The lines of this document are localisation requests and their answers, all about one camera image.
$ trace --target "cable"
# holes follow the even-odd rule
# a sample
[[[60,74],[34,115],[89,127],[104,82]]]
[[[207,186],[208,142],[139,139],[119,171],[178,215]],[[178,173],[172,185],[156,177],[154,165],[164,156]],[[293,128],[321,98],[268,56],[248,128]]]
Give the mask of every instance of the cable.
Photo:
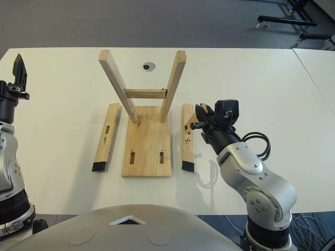
[[[260,132],[249,132],[247,133],[243,138],[242,141],[246,142],[247,140],[250,139],[254,139],[254,138],[258,138],[258,139],[263,139],[266,142],[266,148],[264,150],[263,153],[258,154],[257,156],[259,158],[261,158],[262,161],[267,160],[270,157],[270,152],[271,152],[271,144],[270,144],[270,140],[268,139],[268,137]]]
[[[237,227],[237,226],[235,226],[229,219],[228,219],[228,217],[226,216],[226,215],[224,215],[225,216],[225,218],[226,218],[226,220],[228,221],[228,223],[237,231],[237,232],[239,232],[240,234],[242,234],[243,235],[243,232]]]
[[[291,232],[297,240],[299,250],[320,250],[331,239],[328,238],[328,232],[333,233],[332,229],[324,221],[322,222],[318,214],[314,216],[304,215],[303,213],[293,215]]]

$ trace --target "robotic arm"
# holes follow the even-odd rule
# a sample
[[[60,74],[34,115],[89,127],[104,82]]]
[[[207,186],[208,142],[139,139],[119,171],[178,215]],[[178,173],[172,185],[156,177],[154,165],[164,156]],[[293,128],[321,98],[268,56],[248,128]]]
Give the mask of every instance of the robotic arm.
[[[35,207],[29,203],[20,167],[16,161],[18,147],[14,136],[14,110],[25,93],[27,72],[19,54],[13,67],[15,82],[0,81],[0,237],[31,223]]]
[[[235,133],[239,116],[237,100],[220,100],[215,111],[196,105],[199,122],[191,129],[202,129],[202,136],[216,154],[221,175],[247,205],[248,222],[241,246],[249,250],[293,250],[289,225],[291,208],[297,200],[294,187],[271,172]]]

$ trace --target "wooden plank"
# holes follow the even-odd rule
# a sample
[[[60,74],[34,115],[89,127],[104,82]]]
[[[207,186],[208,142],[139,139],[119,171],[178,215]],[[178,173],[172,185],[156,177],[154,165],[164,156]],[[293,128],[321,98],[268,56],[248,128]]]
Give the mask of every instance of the wooden plank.
[[[104,171],[105,165],[113,152],[113,143],[116,137],[117,122],[120,113],[120,104],[114,103],[108,106],[104,127],[96,150],[92,171]]]
[[[122,176],[171,176],[170,123],[159,122],[159,106],[137,106],[138,123],[128,121]]]
[[[121,100],[126,112],[128,113],[132,122],[137,122],[138,114],[135,109],[134,103],[131,99],[127,98],[125,93],[126,85],[121,76],[121,73],[113,59],[109,50],[101,50],[99,55],[99,62],[103,67],[111,85],[113,86],[117,96]]]
[[[161,98],[166,97],[166,89],[125,89],[127,98]]]
[[[171,103],[176,93],[179,80],[182,76],[184,66],[186,64],[186,52],[185,51],[177,51],[177,54],[174,58],[172,70],[170,73],[169,83],[167,84],[167,93],[166,98],[163,100],[163,104],[160,112],[160,122],[164,122],[166,116],[169,113],[169,109],[171,107]]]
[[[189,118],[189,120],[186,121],[186,123],[183,124],[184,130],[187,134],[190,134],[192,129],[191,129],[191,123],[196,123],[199,122],[197,119],[197,114],[193,113],[192,116]]]
[[[186,123],[195,115],[194,106],[183,104],[182,115],[182,170],[194,172],[194,132],[185,130]]]

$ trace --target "floor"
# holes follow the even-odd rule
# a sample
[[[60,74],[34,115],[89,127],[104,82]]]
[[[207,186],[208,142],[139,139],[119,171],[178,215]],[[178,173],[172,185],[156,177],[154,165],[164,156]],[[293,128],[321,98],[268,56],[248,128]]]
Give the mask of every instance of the floor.
[[[301,32],[335,33],[312,3],[317,27],[262,24],[258,15],[285,17],[285,0],[0,0],[0,58],[28,47],[292,47]],[[299,47],[320,49],[323,41]]]

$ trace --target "white tabletop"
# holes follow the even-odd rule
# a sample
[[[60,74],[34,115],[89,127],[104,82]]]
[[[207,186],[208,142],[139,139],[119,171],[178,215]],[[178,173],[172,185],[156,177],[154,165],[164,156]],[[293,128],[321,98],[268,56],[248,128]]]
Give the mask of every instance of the white tabletop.
[[[335,51],[294,49],[294,52],[335,114]]]
[[[237,132],[271,140],[266,164],[297,190],[293,212],[335,209],[335,116],[293,50],[186,49],[187,63],[171,108],[172,177],[122,178],[128,116],[123,109],[109,168],[92,173],[108,104],[119,102],[99,62],[101,48],[11,49],[0,61],[12,81],[20,53],[29,101],[15,111],[17,159],[37,213],[80,214],[128,203],[172,206],[193,214],[246,214],[221,178],[216,155],[196,132],[195,173],[181,170],[181,107],[237,99]],[[177,49],[111,48],[128,88],[164,88]],[[153,72],[142,69],[154,62]],[[135,99],[135,105],[160,100]],[[263,143],[250,143],[262,150]]]

